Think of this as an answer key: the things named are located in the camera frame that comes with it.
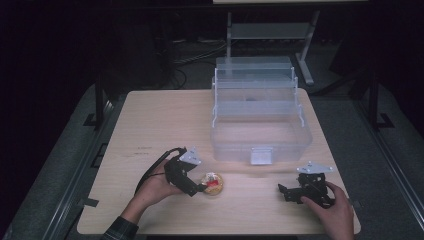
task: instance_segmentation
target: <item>gray carpet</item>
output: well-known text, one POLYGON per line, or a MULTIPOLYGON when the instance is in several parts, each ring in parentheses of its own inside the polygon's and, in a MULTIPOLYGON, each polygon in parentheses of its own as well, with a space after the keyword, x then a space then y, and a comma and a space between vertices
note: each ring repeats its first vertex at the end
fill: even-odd
MULTIPOLYGON (((183 47, 181 58, 211 48, 205 45, 183 47)), ((259 50, 265 55, 273 53, 293 57, 293 50, 298 47, 299 45, 294 44, 281 49, 274 47, 259 50)), ((307 63, 316 84, 313 87, 306 86, 298 73, 301 88, 314 92, 340 78, 328 71, 336 50, 337 46, 333 45, 312 46, 307 63)), ((246 52, 246 49, 239 51, 240 54, 246 52)), ((183 83, 185 78, 187 82, 182 89, 209 89, 214 74, 214 66, 210 63, 214 63, 215 57, 217 56, 178 67, 183 72, 177 71, 175 79, 165 89, 174 88, 178 83, 183 83)), ((356 239, 424 239, 424 232, 375 141, 375 133, 369 130, 369 125, 363 118, 358 107, 362 103, 347 97, 350 87, 351 83, 345 84, 326 96, 311 97, 311 101, 362 225, 356 239)), ((393 96, 384 88, 380 89, 379 110, 388 114, 395 128, 381 129, 378 134, 399 160, 399 165, 417 194, 424 199, 424 174, 420 172, 424 169, 423 139, 399 110, 393 96)), ((50 237, 44 236, 44 239, 64 239, 66 236, 68 239, 98 239, 98 236, 77 233, 76 223, 82 209, 81 199, 88 196, 97 173, 97 169, 90 166, 102 143, 109 141, 124 101, 125 95, 112 103, 113 107, 109 108, 107 115, 108 121, 102 131, 95 132, 93 127, 83 126, 87 115, 95 111, 94 88, 87 89, 16 214, 11 239, 43 239, 46 231, 50 237), (82 169, 81 174, 75 174, 78 168, 82 169), (70 183, 75 183, 73 194, 66 198, 68 201, 64 201, 70 183), (63 221, 51 223, 52 219, 57 219, 55 212, 58 208, 63 213, 63 221)), ((299 239, 328 238, 299 236, 299 239)))

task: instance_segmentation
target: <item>plaid sleeve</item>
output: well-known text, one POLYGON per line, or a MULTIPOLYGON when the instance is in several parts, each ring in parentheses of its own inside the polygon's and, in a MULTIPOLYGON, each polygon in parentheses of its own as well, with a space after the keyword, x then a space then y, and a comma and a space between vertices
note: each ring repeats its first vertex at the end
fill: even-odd
POLYGON ((138 226, 122 217, 116 218, 101 240, 131 240, 137 233, 138 226))

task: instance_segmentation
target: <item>wooden table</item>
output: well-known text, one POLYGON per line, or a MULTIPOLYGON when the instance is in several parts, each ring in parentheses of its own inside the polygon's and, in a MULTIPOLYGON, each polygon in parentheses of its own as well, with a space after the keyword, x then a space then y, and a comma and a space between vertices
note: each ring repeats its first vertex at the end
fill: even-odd
MULTIPOLYGON (((171 196, 147 209, 138 234, 320 234, 319 219, 303 204, 286 202, 277 184, 299 187, 296 168, 314 161, 332 166, 327 179, 345 189, 307 93, 299 100, 313 142, 296 162, 251 166, 218 162, 210 142, 211 90, 136 91, 128 94, 89 198, 78 223, 81 234, 102 234, 134 195, 144 172, 167 150, 195 146, 202 164, 189 172, 196 183, 207 172, 220 173, 225 185, 217 196, 171 196)), ((355 233, 360 224, 355 215, 355 233)))

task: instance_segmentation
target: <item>clear plastic box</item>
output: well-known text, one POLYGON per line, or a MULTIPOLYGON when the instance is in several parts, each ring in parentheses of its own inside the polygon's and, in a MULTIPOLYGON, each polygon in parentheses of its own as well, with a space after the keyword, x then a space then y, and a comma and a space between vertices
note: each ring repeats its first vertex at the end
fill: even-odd
POLYGON ((312 142, 288 57, 218 58, 212 85, 216 160, 296 161, 312 142))

